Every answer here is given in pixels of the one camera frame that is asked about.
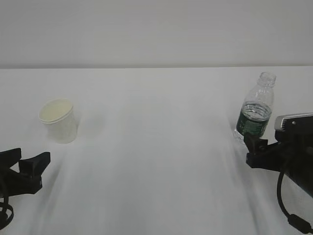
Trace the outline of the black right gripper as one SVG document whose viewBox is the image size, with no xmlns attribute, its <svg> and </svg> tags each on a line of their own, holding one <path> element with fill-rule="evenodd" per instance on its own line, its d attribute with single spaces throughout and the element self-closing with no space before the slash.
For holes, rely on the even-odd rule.
<svg viewBox="0 0 313 235">
<path fill-rule="evenodd" d="M 305 167 L 313 168 L 313 156 L 304 141 L 292 139 L 286 142 L 268 144 L 268 140 L 257 135 L 245 133 L 244 143 L 248 149 L 246 163 L 251 168 L 286 172 L 304 171 Z"/>
</svg>

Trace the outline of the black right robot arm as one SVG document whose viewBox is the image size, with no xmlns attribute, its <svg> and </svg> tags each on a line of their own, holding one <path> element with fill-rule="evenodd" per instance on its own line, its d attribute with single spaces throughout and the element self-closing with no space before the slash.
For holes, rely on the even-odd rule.
<svg viewBox="0 0 313 235">
<path fill-rule="evenodd" d="M 308 195 L 313 195 L 313 136 L 275 132 L 277 142 L 268 144 L 252 134 L 245 134 L 248 148 L 246 163 L 251 168 L 266 169 L 285 174 Z"/>
</svg>

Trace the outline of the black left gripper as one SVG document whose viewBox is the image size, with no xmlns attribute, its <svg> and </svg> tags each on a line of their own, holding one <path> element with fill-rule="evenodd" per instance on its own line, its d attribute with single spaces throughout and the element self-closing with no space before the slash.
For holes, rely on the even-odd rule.
<svg viewBox="0 0 313 235">
<path fill-rule="evenodd" d="M 43 152 L 29 159 L 22 159 L 21 148 L 0 152 L 0 178 L 3 180 L 8 197 L 36 194 L 42 187 L 41 175 L 51 162 L 50 152 Z M 16 163 L 19 172 L 10 169 Z"/>
</svg>

